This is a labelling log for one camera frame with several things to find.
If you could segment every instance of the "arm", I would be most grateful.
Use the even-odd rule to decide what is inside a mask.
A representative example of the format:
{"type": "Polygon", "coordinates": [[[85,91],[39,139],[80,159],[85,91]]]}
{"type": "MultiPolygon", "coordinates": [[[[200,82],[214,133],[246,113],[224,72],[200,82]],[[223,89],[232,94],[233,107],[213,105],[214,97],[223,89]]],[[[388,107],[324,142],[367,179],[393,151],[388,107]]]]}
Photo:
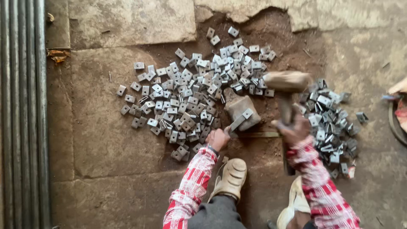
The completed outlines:
{"type": "Polygon", "coordinates": [[[206,193],[216,154],[207,147],[199,149],[182,178],[179,189],[172,192],[170,206],[164,216],[163,229],[186,229],[187,220],[198,211],[206,193]]]}
{"type": "Polygon", "coordinates": [[[312,136],[293,144],[287,160],[302,175],[302,189],[317,228],[359,228],[360,219],[330,179],[312,136]]]}

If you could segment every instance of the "hammer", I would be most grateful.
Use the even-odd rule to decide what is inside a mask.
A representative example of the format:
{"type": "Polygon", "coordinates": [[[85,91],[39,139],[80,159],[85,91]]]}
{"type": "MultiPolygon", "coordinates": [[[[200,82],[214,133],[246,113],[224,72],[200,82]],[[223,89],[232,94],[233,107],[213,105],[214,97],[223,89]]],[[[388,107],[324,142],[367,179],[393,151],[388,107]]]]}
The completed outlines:
{"type": "MultiPolygon", "coordinates": [[[[308,73],[296,71],[268,72],[263,76],[264,83],[268,88],[275,90],[278,103],[278,111],[281,115],[281,121],[286,126],[291,126],[293,122],[293,93],[303,92],[308,88],[312,79],[308,73]]],[[[289,176],[295,175],[293,169],[286,160],[287,144],[283,142],[283,163],[284,173],[289,176]]]]}

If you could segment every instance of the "beige shoe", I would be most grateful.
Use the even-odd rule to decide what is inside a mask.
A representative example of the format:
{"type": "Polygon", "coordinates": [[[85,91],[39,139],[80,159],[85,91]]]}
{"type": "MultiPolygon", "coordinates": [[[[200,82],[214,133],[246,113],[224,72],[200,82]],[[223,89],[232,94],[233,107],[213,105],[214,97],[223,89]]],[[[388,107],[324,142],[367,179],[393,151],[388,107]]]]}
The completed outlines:
{"type": "Polygon", "coordinates": [[[209,200],[216,195],[232,196],[239,203],[240,190],[245,183],[247,167],[244,160],[234,158],[222,165],[216,175],[215,188],[209,200]]]}
{"type": "Polygon", "coordinates": [[[287,228],[287,225],[294,218],[295,211],[311,213],[311,209],[309,208],[304,192],[302,191],[301,176],[297,177],[291,185],[289,198],[288,207],[286,207],[278,216],[278,229],[287,228]]]}

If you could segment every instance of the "pile of metal brackets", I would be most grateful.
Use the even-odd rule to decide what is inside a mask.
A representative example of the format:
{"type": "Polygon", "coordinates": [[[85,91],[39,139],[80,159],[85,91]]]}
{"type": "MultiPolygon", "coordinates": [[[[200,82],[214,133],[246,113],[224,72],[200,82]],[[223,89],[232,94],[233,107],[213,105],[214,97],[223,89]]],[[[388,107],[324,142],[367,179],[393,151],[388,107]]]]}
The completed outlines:
{"type": "MultiPolygon", "coordinates": [[[[347,119],[347,111],[339,107],[340,103],[347,103],[350,96],[347,92],[333,92],[324,79],[317,79],[308,92],[300,94],[299,105],[300,112],[311,124],[311,135],[315,137],[314,147],[319,151],[323,163],[327,167],[340,164],[343,174],[348,173],[348,167],[341,157],[357,156],[357,140],[352,137],[361,130],[360,126],[347,119]]],[[[368,120],[363,112],[358,112],[357,117],[361,123],[368,120]]],[[[338,174],[337,168],[331,171],[333,178],[338,174]]]]}
{"type": "MultiPolygon", "coordinates": [[[[214,33],[215,30],[209,28],[207,37],[216,45],[220,39],[214,33]]],[[[229,34],[236,37],[239,31],[231,27],[229,34]]],[[[134,63],[137,80],[130,88],[141,91],[142,99],[136,102],[134,96],[125,93],[127,88],[123,85],[120,85],[117,95],[125,95],[127,104],[120,112],[135,117],[131,124],[134,129],[147,124],[156,135],[164,132],[170,143],[179,145],[171,156],[178,161],[188,161],[189,147],[186,143],[198,141],[193,147],[196,153],[195,149],[205,142],[211,129],[221,127],[216,101],[225,103],[222,93],[225,87],[233,88],[237,94],[246,89],[251,95],[274,96],[274,90],[267,89],[262,79],[266,65],[261,61],[272,61],[276,53],[269,46],[246,48],[242,38],[238,38],[232,45],[221,48],[220,55],[214,54],[211,60],[203,60],[200,53],[187,57],[181,49],[177,49],[175,54],[179,62],[159,69],[149,65],[145,73],[141,73],[145,70],[143,62],[134,63]],[[250,57],[249,52],[259,55],[259,61],[250,57]],[[147,120],[143,116],[152,112],[154,118],[147,120]]]]}

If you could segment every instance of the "steel rod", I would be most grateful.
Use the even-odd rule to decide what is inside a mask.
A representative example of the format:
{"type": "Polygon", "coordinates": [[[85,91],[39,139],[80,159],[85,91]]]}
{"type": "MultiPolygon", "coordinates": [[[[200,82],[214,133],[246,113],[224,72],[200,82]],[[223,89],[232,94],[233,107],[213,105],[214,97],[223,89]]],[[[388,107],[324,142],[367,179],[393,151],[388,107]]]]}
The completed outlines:
{"type": "Polygon", "coordinates": [[[13,135],[14,224],[22,228],[20,76],[18,60],[18,0],[10,1],[11,101],[13,135]]]}
{"type": "Polygon", "coordinates": [[[13,207],[13,140],[11,136],[11,70],[9,1],[1,0],[2,46],[2,152],[4,166],[4,221],[5,228],[14,228],[13,207]]]}
{"type": "Polygon", "coordinates": [[[39,193],[41,228],[51,229],[51,207],[48,170],[48,122],[47,122],[47,83],[45,57],[45,6],[44,0],[35,1],[36,16],[36,55],[38,88],[38,152],[39,152],[39,193]]]}
{"type": "Polygon", "coordinates": [[[22,227],[31,228],[31,180],[28,143],[28,88],[27,88],[27,25],[26,0],[18,0],[19,71],[20,71],[20,125],[22,160],[22,227]]]}
{"type": "Polygon", "coordinates": [[[39,229],[38,137],[37,137],[37,78],[35,61],[34,0],[27,0],[27,73],[29,94],[29,139],[31,160],[32,229],[39,229]]]}

